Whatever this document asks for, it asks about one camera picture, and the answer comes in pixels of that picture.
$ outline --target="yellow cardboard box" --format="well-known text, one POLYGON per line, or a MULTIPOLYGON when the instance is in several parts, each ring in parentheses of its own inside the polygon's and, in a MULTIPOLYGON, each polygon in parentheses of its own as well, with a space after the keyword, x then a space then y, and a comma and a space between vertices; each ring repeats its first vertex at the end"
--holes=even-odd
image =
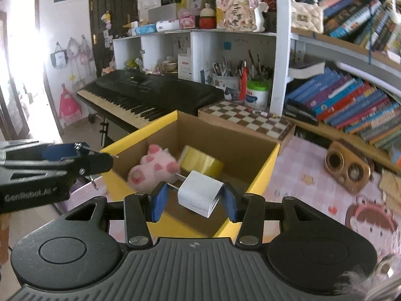
MULTIPOLYGON (((269 183, 279 145, 226 128, 218 127, 179 111, 174 111, 146 127, 131 133, 102 151, 118 155, 113 169, 103 174, 110 196, 123 200, 133 193, 126 184, 131 168, 147 153, 150 144, 168 148, 176 158, 190 145, 225 166, 218 179, 234 187, 262 195, 269 183)), ((240 223, 231 223, 220 203, 210 218, 178 204, 177 194, 169 194, 165 211, 158 223, 148 223, 152 237, 210 238, 231 237, 238 233, 240 223)))

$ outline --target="white power adapter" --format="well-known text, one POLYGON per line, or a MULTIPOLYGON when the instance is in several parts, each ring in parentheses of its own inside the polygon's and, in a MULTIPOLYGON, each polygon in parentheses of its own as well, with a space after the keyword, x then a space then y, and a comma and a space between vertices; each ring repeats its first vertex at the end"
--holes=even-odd
POLYGON ((177 177, 184 180, 181 187, 169 186, 178 191, 178 203, 209 218, 219 201, 220 189, 224 183, 197 171, 191 171, 187 177, 177 177))

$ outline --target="gray box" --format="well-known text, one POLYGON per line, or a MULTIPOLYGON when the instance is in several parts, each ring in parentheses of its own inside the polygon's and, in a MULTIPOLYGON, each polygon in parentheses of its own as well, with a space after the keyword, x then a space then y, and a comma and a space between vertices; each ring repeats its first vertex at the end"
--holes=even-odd
POLYGON ((178 9, 179 7, 176 3, 166 4, 165 6, 150 9, 148 10, 149 23, 155 24, 161 20, 178 19, 178 9))

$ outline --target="white handbag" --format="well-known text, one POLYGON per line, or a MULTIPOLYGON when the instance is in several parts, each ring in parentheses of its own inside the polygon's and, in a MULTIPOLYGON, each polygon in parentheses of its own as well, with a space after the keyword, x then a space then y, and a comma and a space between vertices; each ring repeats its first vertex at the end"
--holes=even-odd
POLYGON ((292 27, 310 30, 316 33, 323 33, 323 8, 318 6, 318 1, 313 0, 314 4, 304 2, 291 2, 292 27))

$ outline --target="black keyboard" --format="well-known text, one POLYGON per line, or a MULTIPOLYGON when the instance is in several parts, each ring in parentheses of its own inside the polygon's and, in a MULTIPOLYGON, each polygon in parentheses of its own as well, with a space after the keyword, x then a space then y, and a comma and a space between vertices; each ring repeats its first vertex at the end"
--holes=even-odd
POLYGON ((175 110, 197 115, 201 107, 224 99, 224 92, 192 81, 117 70, 86 85, 78 97, 110 120, 139 129, 175 110))

